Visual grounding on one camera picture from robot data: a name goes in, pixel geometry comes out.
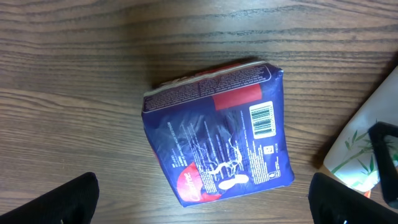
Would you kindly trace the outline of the white cream tube gold cap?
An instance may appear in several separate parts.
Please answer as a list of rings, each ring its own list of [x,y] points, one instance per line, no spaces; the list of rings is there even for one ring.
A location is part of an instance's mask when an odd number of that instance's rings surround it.
[[[368,129],[378,122],[397,125],[397,69],[344,127],[328,151],[322,170],[353,190],[370,191],[380,177]]]

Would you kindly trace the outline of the purple sanitary pad pack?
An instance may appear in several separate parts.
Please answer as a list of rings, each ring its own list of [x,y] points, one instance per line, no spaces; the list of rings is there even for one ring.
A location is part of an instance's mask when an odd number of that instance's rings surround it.
[[[184,207],[294,181],[284,131],[284,72],[265,61],[167,82],[144,95],[144,132]]]

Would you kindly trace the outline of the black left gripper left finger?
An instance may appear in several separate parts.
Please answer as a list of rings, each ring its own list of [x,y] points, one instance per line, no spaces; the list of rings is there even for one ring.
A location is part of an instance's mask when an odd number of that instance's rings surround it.
[[[87,172],[1,215],[1,223],[90,224],[99,194],[96,175]]]

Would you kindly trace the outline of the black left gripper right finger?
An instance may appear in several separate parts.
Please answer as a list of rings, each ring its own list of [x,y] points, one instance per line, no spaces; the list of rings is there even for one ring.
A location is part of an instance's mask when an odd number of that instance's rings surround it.
[[[397,213],[317,172],[308,192],[314,224],[390,223]]]

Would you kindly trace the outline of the small orange snack packet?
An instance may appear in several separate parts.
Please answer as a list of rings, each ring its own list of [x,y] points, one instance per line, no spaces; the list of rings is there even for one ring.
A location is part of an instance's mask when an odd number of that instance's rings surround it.
[[[367,198],[371,197],[371,190],[366,191],[365,193],[363,193],[363,195]]]

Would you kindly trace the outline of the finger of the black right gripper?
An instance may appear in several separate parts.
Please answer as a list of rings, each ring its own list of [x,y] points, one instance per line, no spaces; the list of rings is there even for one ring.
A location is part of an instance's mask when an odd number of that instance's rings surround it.
[[[384,201],[391,208],[397,208],[397,171],[390,157],[386,136],[397,137],[397,126],[377,122],[368,130],[379,170]]]

